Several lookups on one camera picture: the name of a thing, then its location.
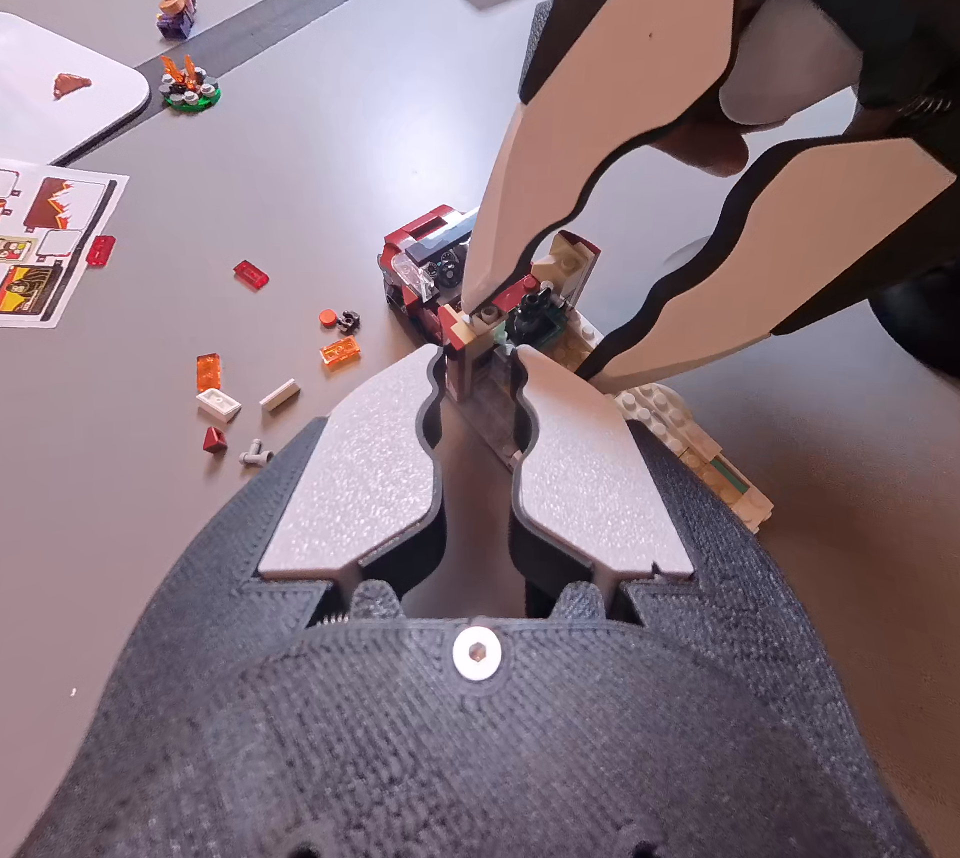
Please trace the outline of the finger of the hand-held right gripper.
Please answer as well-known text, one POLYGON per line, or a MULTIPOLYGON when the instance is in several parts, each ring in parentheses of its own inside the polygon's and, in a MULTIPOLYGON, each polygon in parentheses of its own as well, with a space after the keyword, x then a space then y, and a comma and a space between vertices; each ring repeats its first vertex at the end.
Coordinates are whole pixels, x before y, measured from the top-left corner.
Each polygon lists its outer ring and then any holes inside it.
POLYGON ((764 341, 956 180, 910 138, 770 149, 730 191, 700 251, 654 284, 578 375, 615 394, 764 341))
POLYGON ((517 281, 618 156, 719 82, 734 11, 735 0, 553 0, 476 216, 463 311, 517 281))

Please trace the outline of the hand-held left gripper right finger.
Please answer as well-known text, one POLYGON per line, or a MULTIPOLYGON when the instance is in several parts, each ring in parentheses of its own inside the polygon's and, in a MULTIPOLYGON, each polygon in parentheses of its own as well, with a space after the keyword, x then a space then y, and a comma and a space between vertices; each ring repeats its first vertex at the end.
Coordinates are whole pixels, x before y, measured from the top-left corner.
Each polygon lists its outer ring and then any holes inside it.
POLYGON ((574 583, 617 614, 633 581, 687 583, 694 564, 614 401, 529 345, 510 355, 513 438, 510 559, 527 617, 546 618, 574 583))

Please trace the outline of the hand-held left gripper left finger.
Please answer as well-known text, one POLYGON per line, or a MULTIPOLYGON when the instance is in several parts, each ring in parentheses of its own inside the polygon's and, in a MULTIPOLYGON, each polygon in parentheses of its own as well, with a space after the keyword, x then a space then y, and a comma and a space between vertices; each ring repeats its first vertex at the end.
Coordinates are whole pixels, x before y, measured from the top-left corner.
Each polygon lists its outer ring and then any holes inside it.
POLYGON ((426 345, 332 409, 257 566, 269 583, 326 581, 348 602, 366 581, 398 599, 447 546, 442 436, 446 357, 426 345))

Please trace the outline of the tan white red brick vehicle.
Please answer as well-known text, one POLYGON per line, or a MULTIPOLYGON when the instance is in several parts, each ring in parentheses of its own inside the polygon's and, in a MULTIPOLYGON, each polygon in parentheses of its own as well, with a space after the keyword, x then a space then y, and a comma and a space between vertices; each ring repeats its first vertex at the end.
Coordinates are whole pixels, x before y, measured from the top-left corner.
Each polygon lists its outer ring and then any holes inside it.
MULTIPOLYGON (((444 349, 447 393, 462 417, 501 463, 517 466, 514 403, 506 335, 511 312, 525 295, 552 283, 546 311, 553 326, 534 348, 570 372, 590 356, 603 334, 577 309, 601 250, 570 231, 555 234, 546 255, 528 264, 520 280, 487 305, 503 314, 499 324, 476 335, 461 320, 461 296, 478 210, 461 213, 449 205, 391 232, 378 257, 386 299, 423 342, 444 349)), ((772 514, 772 502, 723 455, 721 446, 695 421, 684 399, 664 384, 633 386, 613 396, 626 420, 643 424, 662 444, 756 533, 772 514)))

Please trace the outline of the grey desk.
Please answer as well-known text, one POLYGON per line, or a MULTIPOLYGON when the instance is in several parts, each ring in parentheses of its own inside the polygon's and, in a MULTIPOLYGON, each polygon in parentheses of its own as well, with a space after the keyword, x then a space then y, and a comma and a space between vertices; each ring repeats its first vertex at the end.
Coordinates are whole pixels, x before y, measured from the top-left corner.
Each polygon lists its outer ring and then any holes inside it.
MULTIPOLYGON (((266 0, 198 0, 220 43, 266 0)), ((280 449, 411 348, 384 235, 478 204, 540 0, 282 0, 243 22, 222 100, 161 109, 78 162, 128 177, 106 267, 54 329, 2 329, 2 856, 78 751, 141 612, 205 524, 280 449), (247 260, 259 291, 233 274, 247 260), (318 314, 353 310, 362 354, 318 314), (200 410, 221 358, 229 423, 200 410), (273 413, 260 400, 289 379, 273 413), (204 452, 209 426, 227 449, 204 452)), ((2 0, 129 67, 158 0, 2 0)), ((937 856, 958 856, 958 386, 862 303, 667 384, 774 510, 760 539, 843 680, 871 753, 937 856)))

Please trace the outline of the person's right hand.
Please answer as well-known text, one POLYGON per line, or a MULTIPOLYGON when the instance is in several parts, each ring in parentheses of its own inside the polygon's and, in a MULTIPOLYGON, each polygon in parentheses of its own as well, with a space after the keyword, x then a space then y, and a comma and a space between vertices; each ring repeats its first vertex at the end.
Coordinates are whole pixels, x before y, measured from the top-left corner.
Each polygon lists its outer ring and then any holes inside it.
POLYGON ((750 158, 743 126, 714 108, 684 116, 651 147, 681 164, 723 179, 741 173, 750 158))

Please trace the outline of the printed sticker sheet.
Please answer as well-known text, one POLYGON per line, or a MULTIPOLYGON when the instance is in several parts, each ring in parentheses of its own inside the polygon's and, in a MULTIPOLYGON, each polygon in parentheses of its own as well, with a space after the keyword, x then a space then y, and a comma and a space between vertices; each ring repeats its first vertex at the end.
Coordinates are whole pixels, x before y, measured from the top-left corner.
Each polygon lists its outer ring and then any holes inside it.
POLYGON ((126 175, 1 160, 1 327, 55 328, 126 175))

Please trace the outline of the brick campfire build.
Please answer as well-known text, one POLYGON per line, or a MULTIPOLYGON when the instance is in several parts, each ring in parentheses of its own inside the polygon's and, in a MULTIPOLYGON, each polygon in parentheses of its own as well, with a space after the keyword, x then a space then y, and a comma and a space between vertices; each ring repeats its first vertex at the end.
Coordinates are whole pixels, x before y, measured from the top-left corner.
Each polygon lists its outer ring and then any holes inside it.
POLYGON ((177 112, 200 113, 221 98, 219 79, 185 55, 179 66, 169 56, 160 58, 163 72, 157 87, 162 103, 177 112))

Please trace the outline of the purple brick minifigure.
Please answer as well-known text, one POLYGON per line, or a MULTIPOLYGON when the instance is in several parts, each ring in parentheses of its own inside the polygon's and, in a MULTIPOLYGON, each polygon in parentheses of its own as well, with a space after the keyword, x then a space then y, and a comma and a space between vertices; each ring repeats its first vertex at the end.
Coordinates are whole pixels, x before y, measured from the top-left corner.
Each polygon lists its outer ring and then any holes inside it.
POLYGON ((155 24, 161 36, 183 41, 191 36, 196 20, 197 0, 161 0, 155 24))

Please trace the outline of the white booklet stand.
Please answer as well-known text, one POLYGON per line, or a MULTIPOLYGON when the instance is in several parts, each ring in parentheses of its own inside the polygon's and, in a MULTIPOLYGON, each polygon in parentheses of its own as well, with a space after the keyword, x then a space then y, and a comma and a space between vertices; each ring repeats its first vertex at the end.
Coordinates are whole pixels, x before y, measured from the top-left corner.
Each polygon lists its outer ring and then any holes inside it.
POLYGON ((112 132, 150 101, 137 70, 15 14, 1 13, 1 157, 53 165, 112 132), (92 86, 54 100, 59 73, 92 86))

